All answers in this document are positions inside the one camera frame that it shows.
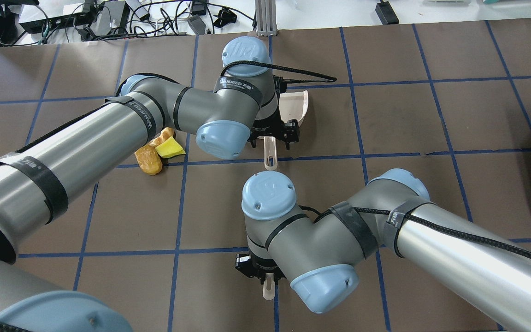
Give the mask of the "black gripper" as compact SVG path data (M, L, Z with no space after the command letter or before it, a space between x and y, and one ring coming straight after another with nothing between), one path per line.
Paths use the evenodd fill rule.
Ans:
M253 253L240 253L235 258L235 269L248 278L257 278L265 282L271 274L274 282L284 278L284 273L273 259L260 258Z
M257 119L254 121L249 135L249 143L252 148L257 145L259 137L273 137L276 140L282 141L289 150L291 143L298 143L300 141L300 127L297 119L282 120L279 113L274 113L266 119Z

